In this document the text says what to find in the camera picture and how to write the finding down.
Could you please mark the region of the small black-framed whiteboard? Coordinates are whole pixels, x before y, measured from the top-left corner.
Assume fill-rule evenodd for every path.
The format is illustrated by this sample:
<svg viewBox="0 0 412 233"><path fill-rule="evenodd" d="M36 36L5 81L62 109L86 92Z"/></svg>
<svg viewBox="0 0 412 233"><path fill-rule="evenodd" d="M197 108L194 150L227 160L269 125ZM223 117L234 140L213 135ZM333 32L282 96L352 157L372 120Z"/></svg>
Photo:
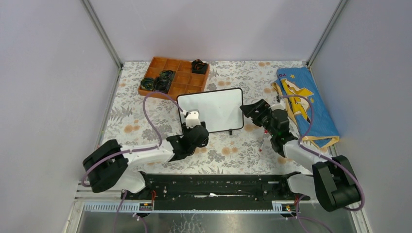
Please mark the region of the small black-framed whiteboard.
<svg viewBox="0 0 412 233"><path fill-rule="evenodd" d="M209 133L240 130L244 127L243 90L230 88L201 93L183 94L177 97L178 105L186 111L198 110L200 121L206 123ZM180 116L181 126L185 123Z"/></svg>

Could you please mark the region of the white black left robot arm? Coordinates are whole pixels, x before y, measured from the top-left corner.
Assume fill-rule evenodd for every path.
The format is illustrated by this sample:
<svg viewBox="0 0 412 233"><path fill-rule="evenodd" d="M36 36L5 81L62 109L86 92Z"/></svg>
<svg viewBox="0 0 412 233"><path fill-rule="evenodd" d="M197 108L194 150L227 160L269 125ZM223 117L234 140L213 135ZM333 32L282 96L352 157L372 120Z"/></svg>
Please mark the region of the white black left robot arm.
<svg viewBox="0 0 412 233"><path fill-rule="evenodd" d="M133 174L133 169L148 163L167 163L183 160L194 154L197 148L208 144L209 132L204 121L193 128L185 128L181 135L169 136L160 146L137 146L122 150L116 139L106 141L83 160L86 178L82 183L94 193L119 188L133 193L138 199L149 197L151 187L143 172Z"/></svg>

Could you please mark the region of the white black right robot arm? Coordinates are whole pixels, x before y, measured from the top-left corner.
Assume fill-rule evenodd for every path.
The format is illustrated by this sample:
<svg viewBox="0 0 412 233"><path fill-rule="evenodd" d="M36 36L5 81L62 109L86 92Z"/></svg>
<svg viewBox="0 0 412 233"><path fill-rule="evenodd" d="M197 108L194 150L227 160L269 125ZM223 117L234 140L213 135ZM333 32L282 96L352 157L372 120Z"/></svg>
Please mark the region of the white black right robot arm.
<svg viewBox="0 0 412 233"><path fill-rule="evenodd" d="M302 144L290 131L286 110L280 104L271 106L265 100L240 109L245 117L263 127L271 136L272 149L284 158L292 159L310 171L284 175L285 183L279 186L279 195L291 200L297 194L317 200L328 212L344 208L359 211L365 205L365 194L347 157L330 157Z"/></svg>

